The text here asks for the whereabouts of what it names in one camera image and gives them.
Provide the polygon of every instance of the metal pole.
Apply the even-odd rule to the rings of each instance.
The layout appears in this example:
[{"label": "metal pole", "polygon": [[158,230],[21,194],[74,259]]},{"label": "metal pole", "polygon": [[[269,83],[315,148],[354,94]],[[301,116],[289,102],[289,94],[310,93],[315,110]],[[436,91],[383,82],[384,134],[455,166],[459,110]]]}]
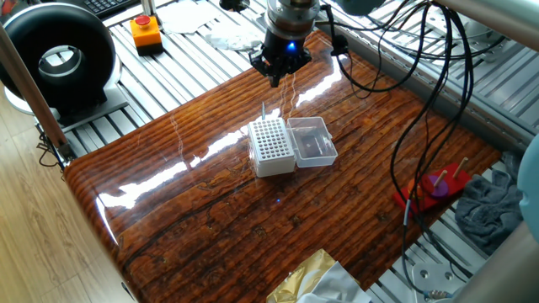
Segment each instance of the metal pole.
[{"label": "metal pole", "polygon": [[52,144],[65,158],[67,158],[66,156],[70,156],[72,153],[66,136],[61,131],[60,126],[52,115],[51,109],[47,105],[3,26],[0,26],[0,63],[2,63],[19,91],[23,94],[24,99],[28,102],[28,105]]},{"label": "metal pole", "polygon": [[436,0],[436,2],[539,51],[537,0]]},{"label": "metal pole", "polygon": [[539,243],[523,222],[452,303],[539,301]]}]

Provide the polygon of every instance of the glossy wooden tabletop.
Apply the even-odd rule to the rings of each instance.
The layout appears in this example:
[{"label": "glossy wooden tabletop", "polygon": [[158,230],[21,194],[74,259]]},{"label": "glossy wooden tabletop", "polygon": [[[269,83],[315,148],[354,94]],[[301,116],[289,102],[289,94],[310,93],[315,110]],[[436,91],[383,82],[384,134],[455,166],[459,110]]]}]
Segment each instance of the glossy wooden tabletop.
[{"label": "glossy wooden tabletop", "polygon": [[[320,248],[367,289],[398,258],[403,213],[391,201],[389,160],[424,103],[404,88],[358,99],[328,38],[315,33],[307,47],[312,62],[287,78],[285,98],[284,81],[270,88],[252,69],[67,168],[84,214],[140,301],[264,302]],[[371,82],[375,68],[353,58],[355,79]],[[323,117],[339,152],[333,166],[256,178],[247,124],[260,119],[262,102],[269,116]],[[431,133],[445,123],[431,114]],[[422,123],[404,142],[401,184],[425,136]],[[499,153],[459,128],[432,168],[463,157],[469,173],[481,173]],[[418,236],[414,226],[408,239]]]}]

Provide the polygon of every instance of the gray cloth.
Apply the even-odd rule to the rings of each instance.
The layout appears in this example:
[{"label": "gray cloth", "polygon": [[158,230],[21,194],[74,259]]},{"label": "gray cloth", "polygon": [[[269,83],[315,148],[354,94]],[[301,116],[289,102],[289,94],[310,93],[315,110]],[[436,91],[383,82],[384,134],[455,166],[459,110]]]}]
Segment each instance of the gray cloth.
[{"label": "gray cloth", "polygon": [[516,188],[520,161],[512,155],[504,154],[504,158],[510,161],[505,162],[510,173],[493,170],[492,183],[481,176],[473,176],[455,212],[461,230],[488,255],[522,222],[519,207],[522,193]]}]

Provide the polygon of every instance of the red button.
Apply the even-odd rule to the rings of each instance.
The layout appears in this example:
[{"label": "red button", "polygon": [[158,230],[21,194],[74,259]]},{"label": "red button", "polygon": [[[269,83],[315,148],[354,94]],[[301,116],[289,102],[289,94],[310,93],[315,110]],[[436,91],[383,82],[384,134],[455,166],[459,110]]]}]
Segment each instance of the red button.
[{"label": "red button", "polygon": [[146,15],[138,16],[135,18],[135,23],[140,26],[150,24],[150,17]]}]

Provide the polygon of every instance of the white pipette tip box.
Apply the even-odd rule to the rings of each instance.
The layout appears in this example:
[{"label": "white pipette tip box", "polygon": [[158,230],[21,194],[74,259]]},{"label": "white pipette tip box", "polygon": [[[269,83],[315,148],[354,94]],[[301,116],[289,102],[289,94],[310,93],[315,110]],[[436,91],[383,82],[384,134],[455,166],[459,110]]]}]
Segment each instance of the white pipette tip box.
[{"label": "white pipette tip box", "polygon": [[294,149],[282,118],[250,122],[248,134],[257,177],[294,171]]}]

